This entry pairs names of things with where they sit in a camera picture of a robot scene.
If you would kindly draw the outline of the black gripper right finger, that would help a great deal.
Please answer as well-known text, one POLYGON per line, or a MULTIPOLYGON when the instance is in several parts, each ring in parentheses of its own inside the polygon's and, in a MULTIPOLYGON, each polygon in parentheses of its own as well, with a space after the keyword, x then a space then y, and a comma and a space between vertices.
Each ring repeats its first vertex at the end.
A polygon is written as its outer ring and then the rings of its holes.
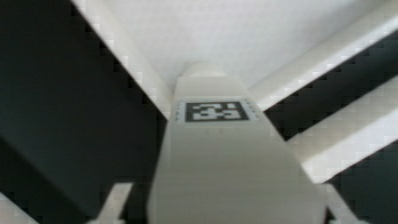
POLYGON ((325 195, 327 210, 332 214, 332 219, 327 221, 327 224, 370 224, 357 218, 334 186, 322 184, 320 190, 325 195))

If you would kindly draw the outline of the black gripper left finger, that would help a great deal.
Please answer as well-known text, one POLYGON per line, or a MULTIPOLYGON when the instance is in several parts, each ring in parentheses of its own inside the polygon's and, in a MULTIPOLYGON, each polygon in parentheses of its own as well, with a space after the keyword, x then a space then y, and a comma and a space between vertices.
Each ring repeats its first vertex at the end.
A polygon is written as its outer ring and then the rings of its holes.
POLYGON ((135 182, 112 185, 101 209, 87 224, 146 224, 146 192, 135 182))

